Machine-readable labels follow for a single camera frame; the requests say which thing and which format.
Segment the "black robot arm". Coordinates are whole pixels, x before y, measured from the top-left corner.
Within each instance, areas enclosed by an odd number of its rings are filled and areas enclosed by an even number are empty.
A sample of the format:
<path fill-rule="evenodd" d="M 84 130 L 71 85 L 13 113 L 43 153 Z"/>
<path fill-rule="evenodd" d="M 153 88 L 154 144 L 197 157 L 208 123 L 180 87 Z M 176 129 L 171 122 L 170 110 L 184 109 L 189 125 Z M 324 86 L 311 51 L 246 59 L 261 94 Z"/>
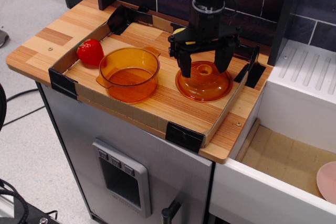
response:
<path fill-rule="evenodd" d="M 169 37 L 170 56 L 182 76 L 191 76 L 191 55 L 214 51 L 218 72 L 225 72 L 239 45 L 240 27 L 221 23 L 226 0 L 190 0 L 188 26 Z"/>

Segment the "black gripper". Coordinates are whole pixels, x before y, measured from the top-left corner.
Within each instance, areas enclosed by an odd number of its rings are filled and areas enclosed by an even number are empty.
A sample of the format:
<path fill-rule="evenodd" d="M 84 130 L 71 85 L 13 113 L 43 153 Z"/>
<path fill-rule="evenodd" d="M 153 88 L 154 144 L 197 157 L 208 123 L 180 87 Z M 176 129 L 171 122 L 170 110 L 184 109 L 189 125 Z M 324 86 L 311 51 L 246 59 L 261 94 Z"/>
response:
<path fill-rule="evenodd" d="M 219 73 L 227 70 L 235 49 L 239 44 L 239 26 L 221 23 L 223 8 L 207 8 L 192 3 L 189 24 L 184 31 L 169 37 L 171 57 L 177 58 L 182 76 L 191 77 L 191 54 L 215 51 L 214 64 Z M 195 41 L 186 45 L 185 41 Z"/>

